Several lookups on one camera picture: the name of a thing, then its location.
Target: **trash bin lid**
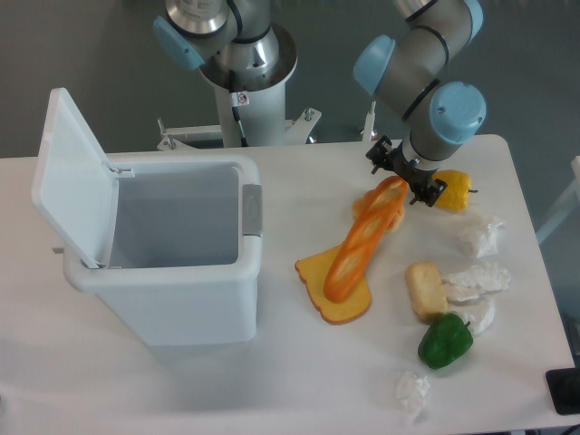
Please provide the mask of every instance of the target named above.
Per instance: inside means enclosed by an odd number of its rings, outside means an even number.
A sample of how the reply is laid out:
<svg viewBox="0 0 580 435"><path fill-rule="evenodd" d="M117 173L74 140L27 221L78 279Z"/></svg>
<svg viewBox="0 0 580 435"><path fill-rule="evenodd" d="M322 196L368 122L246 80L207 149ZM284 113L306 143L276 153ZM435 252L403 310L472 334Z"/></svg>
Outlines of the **trash bin lid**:
<svg viewBox="0 0 580 435"><path fill-rule="evenodd" d="M33 203L79 258L102 267L111 252L119 181L66 89L53 89L34 173Z"/></svg>

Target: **black object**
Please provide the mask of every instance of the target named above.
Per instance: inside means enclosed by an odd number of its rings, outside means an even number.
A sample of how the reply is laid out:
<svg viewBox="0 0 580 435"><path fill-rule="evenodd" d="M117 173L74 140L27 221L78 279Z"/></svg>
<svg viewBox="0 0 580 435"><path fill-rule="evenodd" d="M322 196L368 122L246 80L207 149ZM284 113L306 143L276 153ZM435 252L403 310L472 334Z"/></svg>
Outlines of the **black object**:
<svg viewBox="0 0 580 435"><path fill-rule="evenodd" d="M547 386L556 412L580 413L580 369L557 369L546 372Z"/></svg>
<svg viewBox="0 0 580 435"><path fill-rule="evenodd" d="M421 201L429 207L433 207L441 193L447 188L447 183L440 179L432 179L435 170L417 169L417 161L407 161L402 154L401 147L393 148L391 140L382 136L368 152L366 158L369 159L374 168L372 173L376 173L379 168L391 170L399 177L409 183L409 188L415 195L411 201Z"/></svg>

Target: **bin hinge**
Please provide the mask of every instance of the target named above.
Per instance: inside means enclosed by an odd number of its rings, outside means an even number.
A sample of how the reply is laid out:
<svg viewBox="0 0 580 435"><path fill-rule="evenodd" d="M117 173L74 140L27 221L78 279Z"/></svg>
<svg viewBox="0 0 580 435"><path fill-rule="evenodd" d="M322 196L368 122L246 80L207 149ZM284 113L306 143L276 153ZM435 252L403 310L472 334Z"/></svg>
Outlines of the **bin hinge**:
<svg viewBox="0 0 580 435"><path fill-rule="evenodd" d="M113 173L113 177L116 179L134 179L135 172L133 169L121 169L121 168L114 168L110 167L109 170Z"/></svg>

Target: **black cable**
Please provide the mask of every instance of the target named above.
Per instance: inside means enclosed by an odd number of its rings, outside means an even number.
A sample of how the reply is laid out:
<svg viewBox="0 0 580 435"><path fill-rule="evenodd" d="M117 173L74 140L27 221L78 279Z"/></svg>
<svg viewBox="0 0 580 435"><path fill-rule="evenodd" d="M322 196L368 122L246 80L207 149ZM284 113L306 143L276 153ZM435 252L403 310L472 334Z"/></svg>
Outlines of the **black cable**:
<svg viewBox="0 0 580 435"><path fill-rule="evenodd" d="M230 95L234 92L236 92L235 89L235 85L234 82L236 81L236 73L233 70L229 70L229 86L228 86L228 90ZM239 110L237 109L236 105L233 105L234 103L232 102L232 114L234 115L234 121L237 122L237 126L239 128L239 136L240 136L240 141L242 144L242 147L247 147L247 139L246 139L246 133L244 132L244 126L242 125L242 120L239 117Z"/></svg>

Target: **baguette toy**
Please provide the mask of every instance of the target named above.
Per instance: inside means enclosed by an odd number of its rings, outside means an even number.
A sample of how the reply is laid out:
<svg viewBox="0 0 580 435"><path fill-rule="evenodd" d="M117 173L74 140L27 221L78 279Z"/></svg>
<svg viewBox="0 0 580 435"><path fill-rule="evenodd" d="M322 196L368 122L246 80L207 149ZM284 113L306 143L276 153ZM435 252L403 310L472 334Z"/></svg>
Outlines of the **baguette toy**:
<svg viewBox="0 0 580 435"><path fill-rule="evenodd" d="M344 302L361 281L382 235L399 213L407 187L403 179L392 176L372 191L324 280L328 300Z"/></svg>

